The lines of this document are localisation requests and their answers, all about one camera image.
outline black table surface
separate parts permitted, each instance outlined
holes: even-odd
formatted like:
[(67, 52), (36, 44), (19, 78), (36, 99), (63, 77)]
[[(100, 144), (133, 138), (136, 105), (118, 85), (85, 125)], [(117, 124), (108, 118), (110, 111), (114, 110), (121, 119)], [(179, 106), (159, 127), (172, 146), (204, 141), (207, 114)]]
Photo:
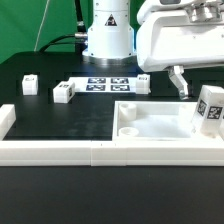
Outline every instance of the black table surface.
[[(37, 96), (22, 79), (37, 74)], [(116, 100), (179, 101), (167, 73), (152, 73), (152, 93), (76, 93), (54, 104), (53, 88), (69, 77), (136, 77), (136, 65), (102, 67), (73, 53), (13, 55), (0, 65), (0, 104), (12, 103), (16, 123), (5, 140), (111, 140)], [(201, 85), (224, 84), (223, 70), (185, 71), (196, 101)], [(1, 167), (0, 223), (223, 224), (223, 167)]]

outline white robot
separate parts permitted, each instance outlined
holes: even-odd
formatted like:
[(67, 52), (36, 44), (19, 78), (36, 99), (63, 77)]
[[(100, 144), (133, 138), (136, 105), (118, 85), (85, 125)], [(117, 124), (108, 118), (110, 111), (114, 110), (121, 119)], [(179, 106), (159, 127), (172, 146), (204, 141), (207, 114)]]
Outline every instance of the white robot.
[(181, 99), (189, 97), (185, 68), (224, 63), (223, 3), (146, 0), (137, 19), (137, 61), (145, 72), (168, 70)]
[(134, 30), (129, 25), (130, 0), (93, 0), (86, 62), (110, 65), (136, 62)]

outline wall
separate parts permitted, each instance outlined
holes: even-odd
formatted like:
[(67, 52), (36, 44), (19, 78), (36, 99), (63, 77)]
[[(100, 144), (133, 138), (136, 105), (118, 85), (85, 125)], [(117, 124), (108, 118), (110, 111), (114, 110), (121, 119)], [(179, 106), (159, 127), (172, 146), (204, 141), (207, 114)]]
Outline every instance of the wall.
[[(47, 0), (0, 1), (0, 63), (22, 51), (33, 51)], [(137, 31), (136, 14), (143, 0), (131, 0), (130, 24)], [(81, 0), (85, 24), (92, 24), (93, 0)], [(50, 0), (38, 48), (56, 37), (76, 31), (74, 0)], [(53, 46), (50, 51), (74, 51)]]

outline white container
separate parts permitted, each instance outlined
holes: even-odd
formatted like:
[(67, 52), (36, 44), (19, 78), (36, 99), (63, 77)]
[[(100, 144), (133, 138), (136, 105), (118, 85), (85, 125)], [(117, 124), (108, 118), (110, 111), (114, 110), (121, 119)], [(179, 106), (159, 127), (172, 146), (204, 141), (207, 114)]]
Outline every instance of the white container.
[[(192, 132), (193, 126), (191, 120), (196, 104), (195, 102), (116, 101), (113, 140), (127, 140), (127, 137), (128, 140), (134, 141), (214, 140), (204, 135), (195, 135)], [(135, 117), (124, 119), (124, 113), (120, 109), (122, 105), (135, 105)], [(130, 130), (126, 136), (123, 132), (121, 133), (121, 130), (125, 128), (129, 128)]]

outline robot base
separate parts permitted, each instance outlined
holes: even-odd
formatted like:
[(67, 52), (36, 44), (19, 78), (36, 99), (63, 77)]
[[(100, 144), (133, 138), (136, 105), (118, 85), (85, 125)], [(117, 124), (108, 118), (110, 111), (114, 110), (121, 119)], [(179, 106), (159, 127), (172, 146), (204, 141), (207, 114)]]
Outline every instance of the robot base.
[(98, 65), (126, 65), (137, 63), (137, 55), (131, 55), (126, 58), (97, 58), (88, 55), (82, 55), (84, 62), (89, 62)]

